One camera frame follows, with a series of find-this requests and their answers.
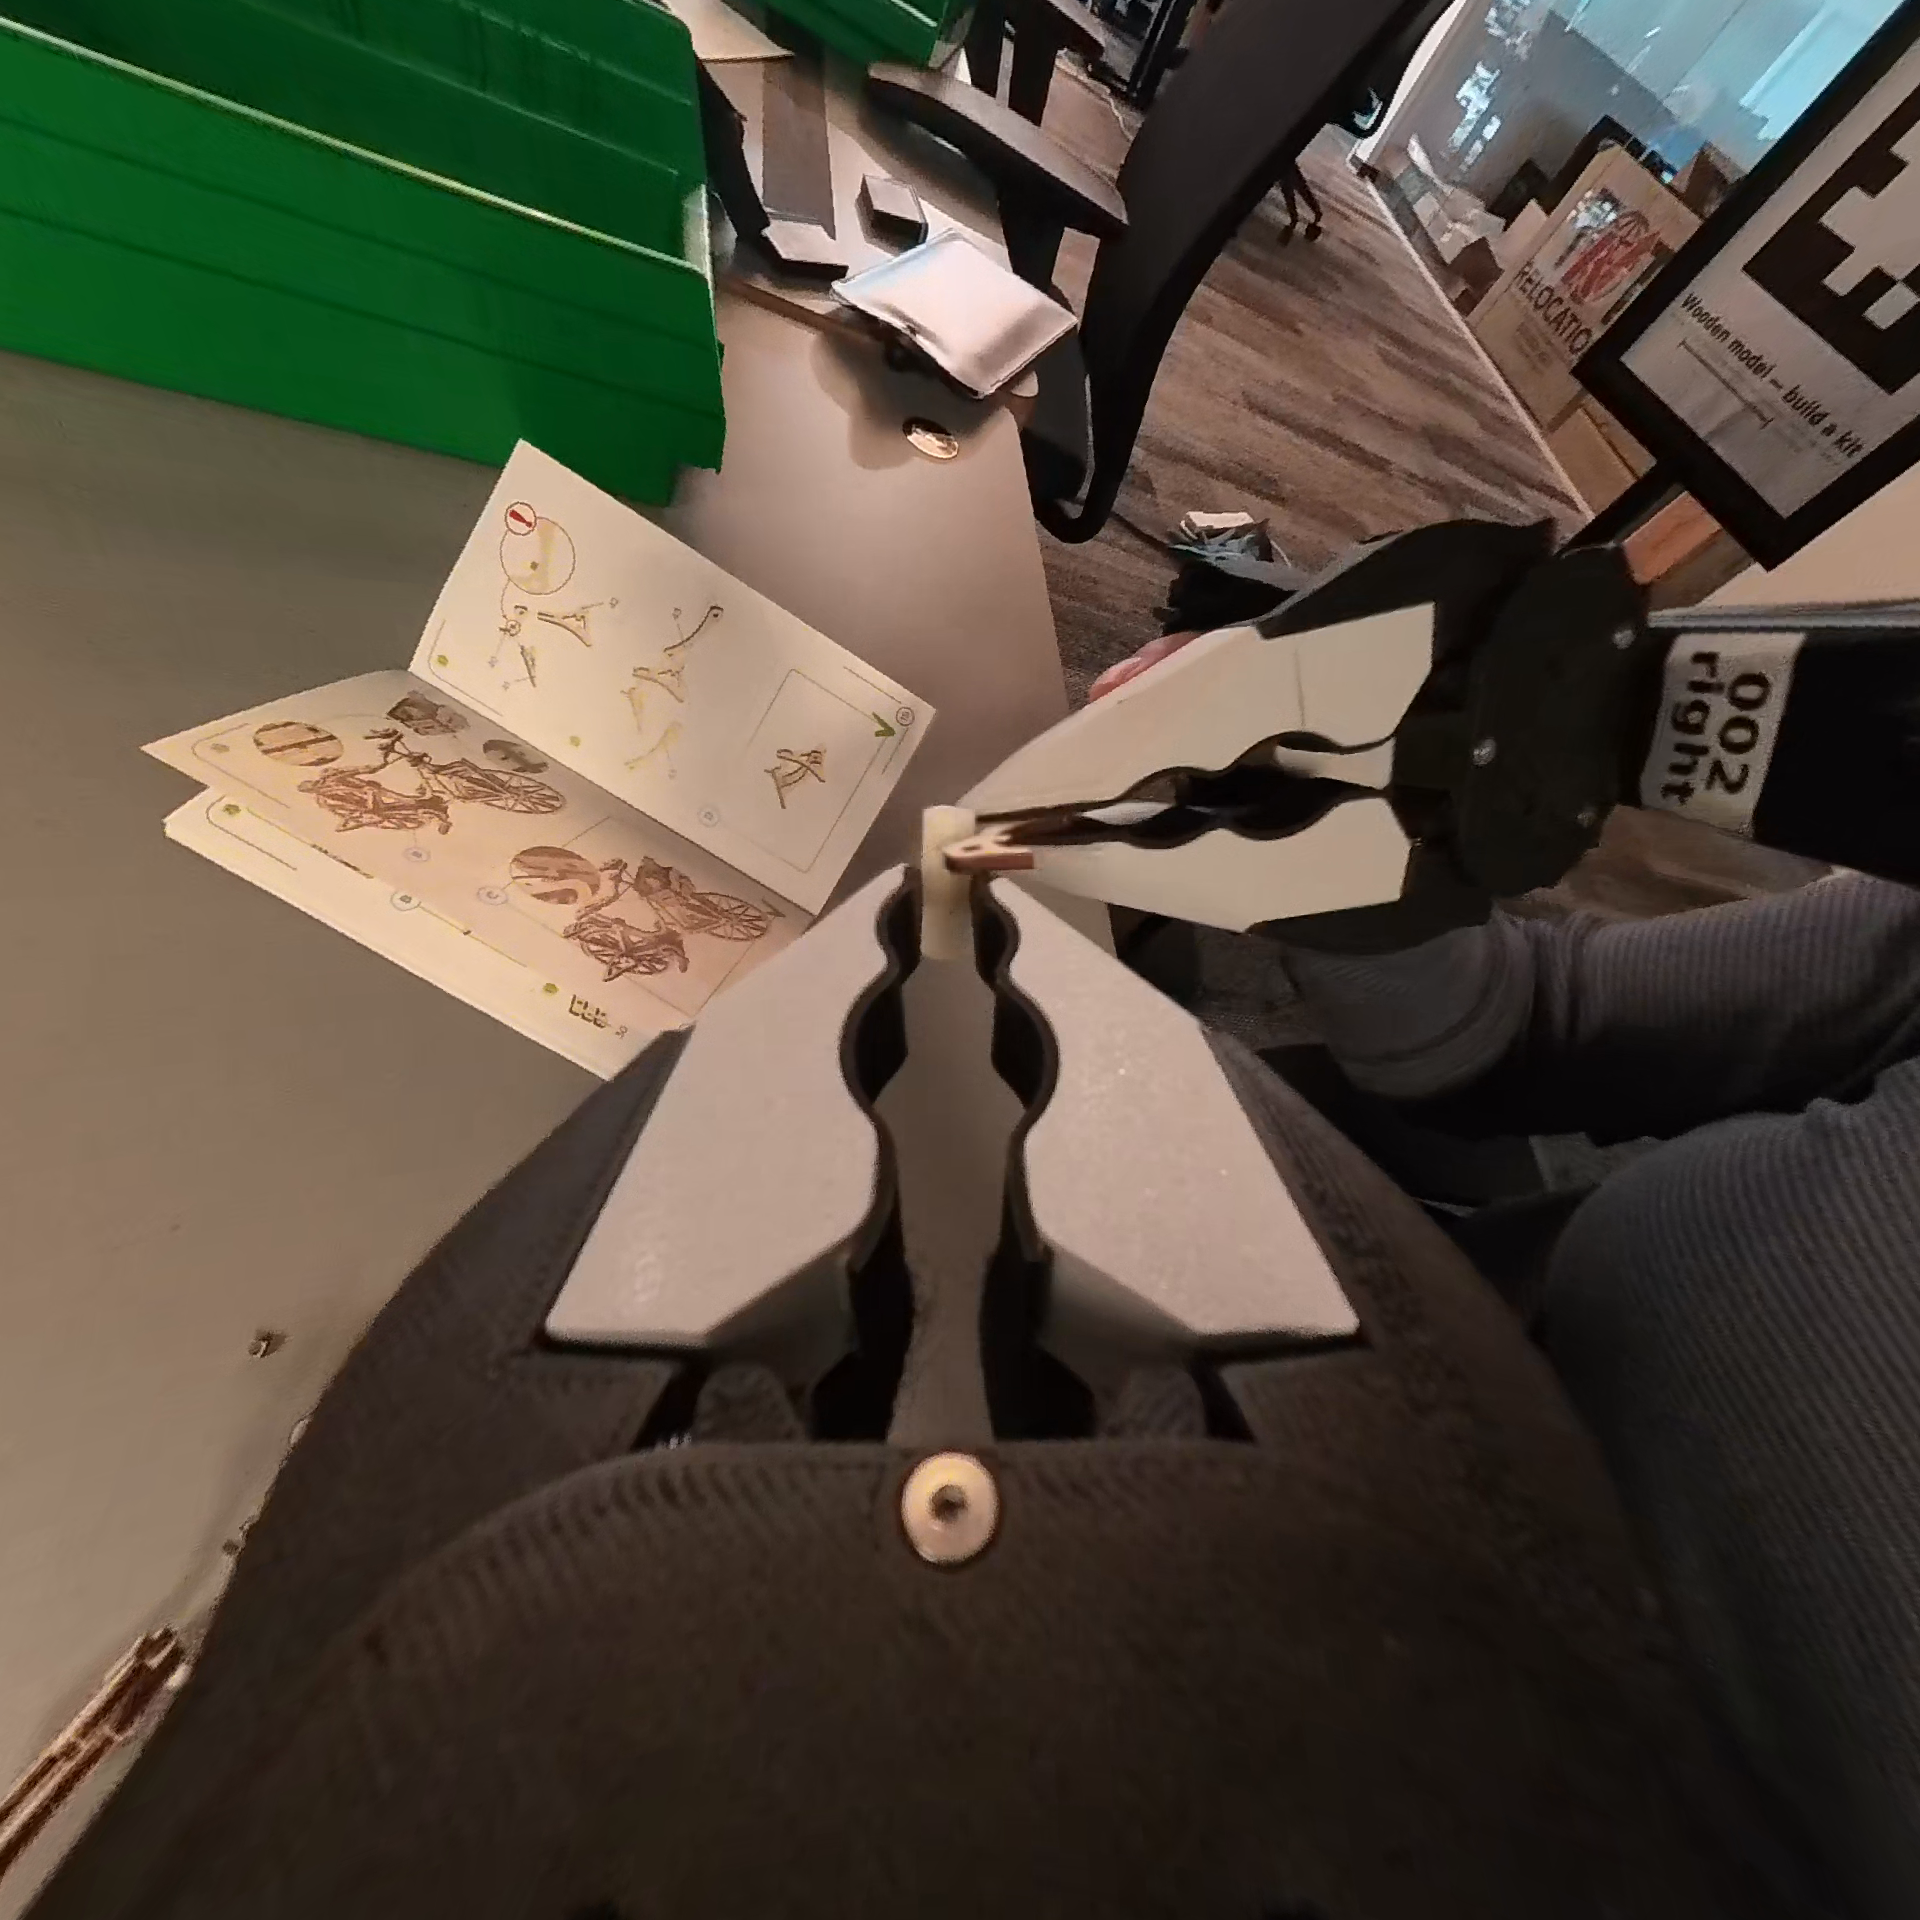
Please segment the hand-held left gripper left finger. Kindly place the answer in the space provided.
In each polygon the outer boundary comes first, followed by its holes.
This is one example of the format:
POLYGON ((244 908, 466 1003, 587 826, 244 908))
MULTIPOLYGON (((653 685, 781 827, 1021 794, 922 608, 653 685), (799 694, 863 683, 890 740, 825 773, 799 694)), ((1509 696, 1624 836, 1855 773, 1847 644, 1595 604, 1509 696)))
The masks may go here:
POLYGON ((556 1344, 899 1381, 905 869, 700 1013, 558 1286, 556 1344))

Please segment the instruction booklet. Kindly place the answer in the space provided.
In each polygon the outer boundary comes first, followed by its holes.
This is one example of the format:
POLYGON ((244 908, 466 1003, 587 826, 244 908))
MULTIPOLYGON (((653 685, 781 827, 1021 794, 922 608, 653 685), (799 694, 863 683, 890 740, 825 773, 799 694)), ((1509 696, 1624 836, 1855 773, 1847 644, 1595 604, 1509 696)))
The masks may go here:
POLYGON ((931 723, 517 444, 407 669, 149 755, 177 849, 613 1078, 815 923, 931 723))

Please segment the black flat object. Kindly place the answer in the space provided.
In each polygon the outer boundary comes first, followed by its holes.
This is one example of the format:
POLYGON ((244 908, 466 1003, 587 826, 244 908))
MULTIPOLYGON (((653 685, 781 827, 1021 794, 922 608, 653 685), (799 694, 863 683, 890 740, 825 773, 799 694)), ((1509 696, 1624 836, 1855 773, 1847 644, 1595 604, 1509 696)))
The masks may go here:
POLYGON ((819 62, 700 65, 700 124, 733 256, 791 284, 842 278, 819 62))

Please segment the black office chair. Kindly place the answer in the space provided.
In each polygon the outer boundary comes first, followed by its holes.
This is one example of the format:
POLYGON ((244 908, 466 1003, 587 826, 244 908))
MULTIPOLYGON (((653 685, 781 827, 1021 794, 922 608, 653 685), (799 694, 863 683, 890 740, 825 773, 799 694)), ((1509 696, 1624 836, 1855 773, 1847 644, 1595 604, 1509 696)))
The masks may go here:
POLYGON ((1393 100, 1448 4, 1227 4, 1162 84, 1115 181, 1038 123, 932 70, 871 65, 874 108, 992 181, 1011 267, 1054 290, 1067 233, 1096 238, 1078 330, 1041 357, 1024 423, 1035 516, 1060 544, 1114 516, 1166 348, 1214 259, 1324 129, 1393 100))

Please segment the small wooden model part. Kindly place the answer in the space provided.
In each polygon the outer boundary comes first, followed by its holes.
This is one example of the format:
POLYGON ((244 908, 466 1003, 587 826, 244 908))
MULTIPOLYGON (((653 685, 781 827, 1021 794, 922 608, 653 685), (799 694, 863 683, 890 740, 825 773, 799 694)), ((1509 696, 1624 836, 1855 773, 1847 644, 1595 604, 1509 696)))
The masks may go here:
POLYGON ((973 949, 973 871, 953 861, 969 852, 976 813, 961 804, 931 804, 922 817, 922 956, 958 961, 973 949))

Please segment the person's right hand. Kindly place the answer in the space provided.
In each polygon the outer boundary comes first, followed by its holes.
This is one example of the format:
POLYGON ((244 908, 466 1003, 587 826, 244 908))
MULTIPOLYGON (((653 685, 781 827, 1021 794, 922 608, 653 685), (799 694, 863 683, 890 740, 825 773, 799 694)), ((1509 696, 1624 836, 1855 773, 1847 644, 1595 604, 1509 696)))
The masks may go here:
POLYGON ((1105 696, 1114 696, 1115 691, 1134 685, 1140 676, 1162 666, 1166 659, 1178 656, 1185 651, 1192 643, 1198 643, 1202 633, 1162 633, 1146 643, 1136 653, 1120 659, 1115 666, 1105 669, 1086 689, 1086 702, 1098 702, 1105 696))

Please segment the curved wooden model part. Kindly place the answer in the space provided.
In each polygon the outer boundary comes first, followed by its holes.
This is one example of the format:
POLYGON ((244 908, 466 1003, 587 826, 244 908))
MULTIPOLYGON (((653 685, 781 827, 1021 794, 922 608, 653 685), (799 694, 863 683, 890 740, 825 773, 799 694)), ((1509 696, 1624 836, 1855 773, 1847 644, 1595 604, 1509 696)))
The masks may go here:
POLYGON ((1005 817, 957 817, 924 846, 924 866, 957 877, 1032 875, 1060 869, 1072 856, 1120 849, 1136 827, 1162 813, 1157 801, 1069 807, 1005 817))

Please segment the black framed marker sign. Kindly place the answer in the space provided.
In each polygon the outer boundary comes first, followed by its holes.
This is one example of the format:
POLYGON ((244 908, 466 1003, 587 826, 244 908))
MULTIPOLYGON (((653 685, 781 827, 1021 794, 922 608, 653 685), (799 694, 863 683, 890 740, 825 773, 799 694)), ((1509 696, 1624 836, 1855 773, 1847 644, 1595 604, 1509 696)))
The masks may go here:
POLYGON ((1577 364, 1763 566, 1918 464, 1918 7, 1901 4, 1577 364))

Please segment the silver foil pouch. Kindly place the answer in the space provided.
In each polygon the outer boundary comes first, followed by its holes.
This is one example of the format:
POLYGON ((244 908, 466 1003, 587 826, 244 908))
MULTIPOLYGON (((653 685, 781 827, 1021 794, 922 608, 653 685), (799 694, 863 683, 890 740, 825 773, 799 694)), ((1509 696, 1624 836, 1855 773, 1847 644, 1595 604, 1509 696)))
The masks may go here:
POLYGON ((1078 330, 1067 301, 1028 284, 957 226, 838 278, 831 296, 973 397, 1003 396, 1078 330))

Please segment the printed cardboard box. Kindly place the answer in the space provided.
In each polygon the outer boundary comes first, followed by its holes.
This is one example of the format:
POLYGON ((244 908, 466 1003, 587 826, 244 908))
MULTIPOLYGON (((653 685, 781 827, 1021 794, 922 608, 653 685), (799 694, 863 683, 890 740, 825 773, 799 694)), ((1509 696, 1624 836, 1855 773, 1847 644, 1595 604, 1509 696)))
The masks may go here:
POLYGON ((1642 156, 1605 143, 1480 299, 1470 330, 1509 387, 1551 412, 1577 387, 1577 361, 1699 223, 1642 156))

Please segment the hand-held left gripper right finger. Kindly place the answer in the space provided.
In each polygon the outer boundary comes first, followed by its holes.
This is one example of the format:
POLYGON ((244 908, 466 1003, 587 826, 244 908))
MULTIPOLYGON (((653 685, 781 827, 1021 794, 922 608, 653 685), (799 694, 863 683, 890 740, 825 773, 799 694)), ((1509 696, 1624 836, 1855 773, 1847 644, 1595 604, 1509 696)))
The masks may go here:
POLYGON ((1211 1032, 1014 884, 995 884, 1011 1219, 1054 1354, 1278 1354, 1359 1315, 1211 1032))

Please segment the person's right forearm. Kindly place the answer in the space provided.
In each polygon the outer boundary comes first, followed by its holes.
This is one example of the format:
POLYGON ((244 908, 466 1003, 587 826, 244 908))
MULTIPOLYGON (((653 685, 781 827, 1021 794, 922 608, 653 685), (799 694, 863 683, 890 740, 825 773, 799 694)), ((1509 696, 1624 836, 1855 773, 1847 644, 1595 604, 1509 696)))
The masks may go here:
POLYGON ((1918 1078, 1918 893, 1825 877, 1650 920, 1490 913, 1401 954, 1207 930, 1201 1010, 1311 1045, 1353 1102, 1461 1139, 1597 1147, 1918 1078))

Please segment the low stack of green bins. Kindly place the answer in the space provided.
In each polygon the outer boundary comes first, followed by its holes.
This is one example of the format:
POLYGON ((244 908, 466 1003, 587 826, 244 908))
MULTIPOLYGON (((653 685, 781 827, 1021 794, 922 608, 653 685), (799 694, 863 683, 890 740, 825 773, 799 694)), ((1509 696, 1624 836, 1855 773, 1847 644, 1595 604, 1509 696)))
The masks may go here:
POLYGON ((855 65, 945 65, 969 27, 973 4, 755 4, 781 31, 855 65))

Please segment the dark tangled bundle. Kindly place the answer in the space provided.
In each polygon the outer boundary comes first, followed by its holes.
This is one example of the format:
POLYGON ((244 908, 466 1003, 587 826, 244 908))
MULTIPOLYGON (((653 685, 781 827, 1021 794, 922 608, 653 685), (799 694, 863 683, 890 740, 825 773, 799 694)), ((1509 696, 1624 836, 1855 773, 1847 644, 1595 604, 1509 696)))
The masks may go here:
POLYGON ((1192 511, 1173 527, 1178 560, 1159 608, 1162 635, 1211 633, 1276 612, 1311 583, 1272 540, 1265 516, 1192 511))

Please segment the wooden parts sheet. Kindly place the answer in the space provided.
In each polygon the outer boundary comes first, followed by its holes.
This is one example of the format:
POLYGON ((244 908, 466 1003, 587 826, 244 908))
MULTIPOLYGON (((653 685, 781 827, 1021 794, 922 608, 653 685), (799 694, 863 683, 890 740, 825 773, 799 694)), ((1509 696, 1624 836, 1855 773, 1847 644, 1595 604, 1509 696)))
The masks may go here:
POLYGON ((180 1691, 190 1646, 176 1624, 139 1635, 104 1674, 72 1720, 3 1794, 3 1877, 87 1777, 129 1746, 180 1691))

